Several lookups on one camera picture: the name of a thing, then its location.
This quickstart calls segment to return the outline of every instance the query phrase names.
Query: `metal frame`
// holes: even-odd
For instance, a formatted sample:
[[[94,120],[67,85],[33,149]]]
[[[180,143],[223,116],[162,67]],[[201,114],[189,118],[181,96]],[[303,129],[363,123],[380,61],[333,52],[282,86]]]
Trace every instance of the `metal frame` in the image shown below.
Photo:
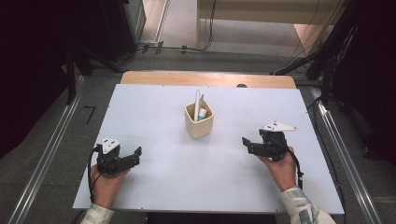
[[[155,34],[155,41],[159,42],[161,33],[163,31],[163,23],[165,21],[166,13],[169,8],[169,0],[165,0],[165,4],[163,6],[163,14],[161,15],[160,24],[158,24],[157,33]]]
[[[41,186],[41,183],[44,180],[44,176],[46,175],[50,163],[58,149],[58,146],[64,136],[64,132],[67,129],[67,126],[70,122],[70,119],[73,117],[73,114],[76,110],[78,105],[79,99],[81,98],[81,90],[85,85],[85,78],[80,77],[77,83],[77,90],[78,94],[75,99],[71,102],[70,105],[67,105],[64,109],[64,113],[62,114],[61,119],[58,122],[58,125],[55,128],[55,131],[52,134],[47,147],[41,156],[40,161],[35,168],[32,176],[30,177],[29,181],[27,182],[20,199],[18,200],[17,206],[12,213],[8,224],[14,223],[23,223],[24,219],[26,218],[27,213],[29,212],[30,206],[35,199],[35,196],[38,193],[38,190]]]
[[[311,88],[312,95],[314,98],[318,98],[321,92],[315,88]],[[361,205],[361,211],[363,212],[367,223],[382,223],[382,220],[375,209],[373,200],[365,187],[363,180],[359,174],[358,169],[352,158],[349,155],[346,145],[335,126],[334,120],[332,119],[332,113],[325,108],[325,106],[319,102],[318,108],[326,128],[329,132],[329,136],[332,139],[334,148],[337,151],[338,157],[343,164],[346,176],[349,179],[350,185],[355,192],[356,199]]]

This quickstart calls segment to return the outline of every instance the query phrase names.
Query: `hand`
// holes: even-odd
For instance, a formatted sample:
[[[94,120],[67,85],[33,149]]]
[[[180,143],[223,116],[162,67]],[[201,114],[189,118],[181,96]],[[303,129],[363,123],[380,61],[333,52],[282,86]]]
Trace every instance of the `hand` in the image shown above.
[[[115,176],[101,175],[94,165],[91,167],[91,181],[93,185],[93,195],[95,204],[110,209],[117,197],[121,187],[122,179],[130,170],[121,172]]]
[[[289,149],[291,152],[294,152],[292,147],[289,147]],[[280,191],[283,192],[296,185],[296,164],[289,153],[285,153],[280,161],[271,161],[261,156],[258,156],[258,158],[268,167]]]

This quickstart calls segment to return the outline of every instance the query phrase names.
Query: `wire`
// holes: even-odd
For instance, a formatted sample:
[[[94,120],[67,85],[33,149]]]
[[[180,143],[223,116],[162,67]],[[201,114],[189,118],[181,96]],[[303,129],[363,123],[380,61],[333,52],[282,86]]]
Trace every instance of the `wire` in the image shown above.
[[[317,13],[318,13],[318,6],[319,6],[319,2],[320,2],[320,0],[318,0],[318,2],[317,2],[317,5],[316,5],[316,7],[315,7],[315,13],[314,13],[314,15],[312,16],[311,20],[309,21],[308,25],[305,27],[305,30],[304,30],[303,37],[301,37],[301,39],[300,39],[300,41],[299,41],[298,45],[297,45],[297,46],[296,46],[296,48],[294,49],[294,52],[291,54],[291,57],[290,57],[290,59],[289,59],[288,63],[291,61],[291,59],[292,59],[292,56],[294,55],[294,53],[296,52],[296,50],[297,50],[297,48],[300,46],[300,44],[301,44],[301,46],[303,45],[303,42],[302,42],[302,40],[303,40],[303,39],[304,39],[304,37],[305,37],[306,30],[307,30],[307,29],[308,29],[308,27],[311,25],[311,22],[312,22],[312,20],[315,18],[315,16],[316,16],[316,15],[317,15]]]
[[[303,65],[303,67],[305,68],[305,70],[306,70],[306,72],[307,72],[309,68],[306,68],[305,64]]]
[[[339,2],[338,2],[337,7],[340,7],[341,2],[342,2],[342,1],[339,1]],[[328,25],[329,25],[330,22],[332,21],[334,15],[335,15],[335,11],[336,11],[336,10],[334,10],[334,11],[332,12],[332,15],[330,16],[329,20],[328,20],[327,23],[326,23],[326,27],[328,27]],[[323,35],[323,36],[327,36],[327,34],[328,34],[330,31],[332,31],[332,29],[328,29],[328,30],[326,31],[326,34]],[[293,57],[293,55],[294,55],[295,51],[297,50],[298,46],[299,46],[300,44],[302,44],[301,40],[302,40],[303,38],[300,39],[300,42],[299,42],[299,44],[297,45],[297,47],[296,47],[296,49],[294,50],[294,52],[291,54],[290,59],[289,59],[287,62],[283,63],[283,64],[281,65],[282,67],[280,67],[279,69],[276,69],[275,72],[273,73],[273,76],[276,74],[277,71],[280,71],[280,70],[282,70],[283,68],[286,68],[287,66],[289,66],[289,62],[290,62],[292,59],[297,58],[301,53],[305,52],[307,49],[309,49],[309,48],[311,48],[312,46],[316,45],[316,44],[318,43],[318,41],[320,41],[320,43],[321,43],[321,41],[322,41],[322,38],[317,39],[314,43],[312,43],[312,44],[309,45],[308,47],[306,47],[306,48],[303,47],[303,50],[301,50],[296,56]]]
[[[318,84],[308,84],[308,83],[302,83],[302,84],[298,84],[296,83],[296,86],[309,86],[309,87],[314,87],[314,88],[322,88],[322,86],[318,85]]]
[[[90,199],[91,199],[91,203],[95,202],[94,199],[94,195],[93,195],[93,184],[91,181],[91,160],[92,160],[92,156],[94,152],[98,152],[100,148],[100,145],[98,145],[97,147],[93,148],[91,150],[90,156],[88,157],[88,162],[87,162],[87,170],[88,170],[88,188],[90,189]]]
[[[295,156],[294,152],[292,152],[292,151],[289,149],[288,146],[286,146],[286,145],[284,145],[284,144],[278,142],[275,138],[272,138],[272,137],[269,137],[269,136],[265,136],[265,138],[271,139],[271,141],[273,141],[274,143],[278,144],[280,147],[285,148],[285,149],[289,152],[289,154],[291,155],[291,157],[292,157],[293,160],[294,160],[294,163],[296,163],[296,166],[297,166],[298,186],[300,187],[300,189],[303,189],[303,175],[304,175],[304,173],[301,172],[300,163],[299,163],[297,157]]]
[[[308,27],[311,25],[312,20],[315,18],[315,16],[316,16],[317,13],[318,13],[318,5],[319,5],[319,2],[320,2],[320,0],[318,0],[318,2],[317,2],[314,15],[311,17],[311,20],[309,21],[308,25],[305,27],[303,37],[299,38],[299,42],[298,42],[296,48],[294,49],[294,52],[291,54],[290,58],[289,58],[285,63],[283,63],[283,65],[282,65],[283,67],[282,67],[282,68],[287,67],[288,64],[291,62],[291,60],[293,60],[293,58],[296,58],[298,55],[300,55],[302,52],[305,51],[305,49],[304,49],[304,50],[301,51],[299,54],[297,54],[295,57],[293,57],[294,53],[296,52],[296,50],[297,50],[297,48],[300,46],[300,44],[303,45],[302,40],[303,40],[304,37],[305,37],[306,30],[307,30]]]
[[[119,63],[118,66],[124,66],[131,59],[132,56],[135,56],[136,54],[141,53],[142,50],[143,50],[143,48],[142,49],[136,49],[135,52],[126,55],[126,59],[123,62]]]
[[[206,51],[207,49],[210,48],[210,45],[212,45],[212,41],[213,41],[213,20],[215,18],[215,11],[216,11],[216,0],[213,1],[212,14],[210,15],[209,40],[207,41],[206,46],[202,49],[202,51]]]
[[[315,103],[317,101],[319,101],[321,99],[321,96],[319,96],[317,99],[314,100],[314,102],[312,102],[312,104],[310,104],[309,106],[306,107],[306,110],[308,110],[309,108],[311,108],[312,105],[315,105]]]

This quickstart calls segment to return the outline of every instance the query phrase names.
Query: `white table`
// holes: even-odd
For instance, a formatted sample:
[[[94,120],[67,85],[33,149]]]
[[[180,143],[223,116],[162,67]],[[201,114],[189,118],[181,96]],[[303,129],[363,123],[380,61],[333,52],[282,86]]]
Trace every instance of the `white table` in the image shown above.
[[[184,106],[195,91],[214,110],[212,132],[193,139]],[[114,209],[196,213],[285,212],[266,167],[242,145],[261,142],[274,120],[298,128],[285,133],[304,175],[304,192],[331,214],[343,214],[311,120],[298,90],[118,85],[97,138],[121,140],[120,155],[142,147],[140,164],[125,177]],[[87,174],[74,208],[90,206]]]

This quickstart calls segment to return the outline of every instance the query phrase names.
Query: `sleeve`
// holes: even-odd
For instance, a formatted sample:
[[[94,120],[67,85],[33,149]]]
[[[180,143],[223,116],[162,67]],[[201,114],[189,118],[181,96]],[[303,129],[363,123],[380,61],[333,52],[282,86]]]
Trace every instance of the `sleeve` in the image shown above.
[[[114,211],[92,203],[81,224],[107,224],[113,215]]]
[[[291,224],[335,223],[328,213],[314,206],[297,186],[283,191],[280,199],[288,211]]]

